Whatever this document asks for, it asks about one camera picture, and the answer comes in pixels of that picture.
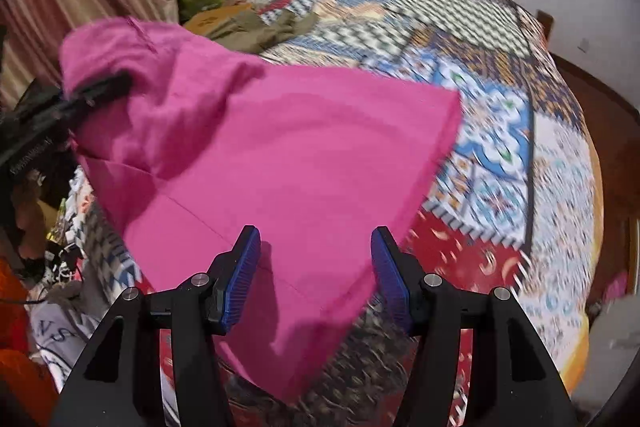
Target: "pink shirt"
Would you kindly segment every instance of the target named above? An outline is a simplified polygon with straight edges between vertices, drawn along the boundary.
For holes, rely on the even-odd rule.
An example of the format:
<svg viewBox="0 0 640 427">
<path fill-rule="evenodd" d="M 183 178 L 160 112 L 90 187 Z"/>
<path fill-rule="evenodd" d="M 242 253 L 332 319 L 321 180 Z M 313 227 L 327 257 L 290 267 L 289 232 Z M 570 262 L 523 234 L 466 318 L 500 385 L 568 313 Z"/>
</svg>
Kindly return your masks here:
<svg viewBox="0 0 640 427">
<path fill-rule="evenodd" d="M 129 97 L 77 135 L 98 202 L 158 291 L 255 225 L 262 257 L 221 356 L 296 399 L 374 290 L 369 241 L 402 239 L 449 153 L 457 92 L 343 68 L 276 66 L 177 25 L 109 19 L 62 47 L 65 90 L 128 70 Z"/>
</svg>

